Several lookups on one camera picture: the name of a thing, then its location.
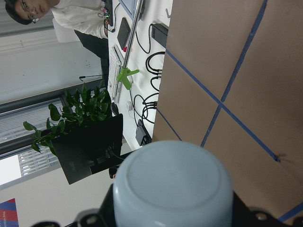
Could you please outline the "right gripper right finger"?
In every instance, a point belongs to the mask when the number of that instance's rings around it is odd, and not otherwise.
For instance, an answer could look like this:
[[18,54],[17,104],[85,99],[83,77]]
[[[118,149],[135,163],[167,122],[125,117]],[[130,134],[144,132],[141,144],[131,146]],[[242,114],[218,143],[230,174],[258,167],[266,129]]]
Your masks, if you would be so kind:
[[233,205],[232,205],[232,227],[248,227],[250,224],[250,210],[233,192]]

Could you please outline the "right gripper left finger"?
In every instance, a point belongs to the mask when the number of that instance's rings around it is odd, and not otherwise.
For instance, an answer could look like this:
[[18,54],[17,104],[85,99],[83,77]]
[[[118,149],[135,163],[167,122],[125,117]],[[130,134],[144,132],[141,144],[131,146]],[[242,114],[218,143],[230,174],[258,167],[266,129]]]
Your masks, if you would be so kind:
[[115,227],[113,184],[110,185],[100,206],[98,214],[101,218],[102,227]]

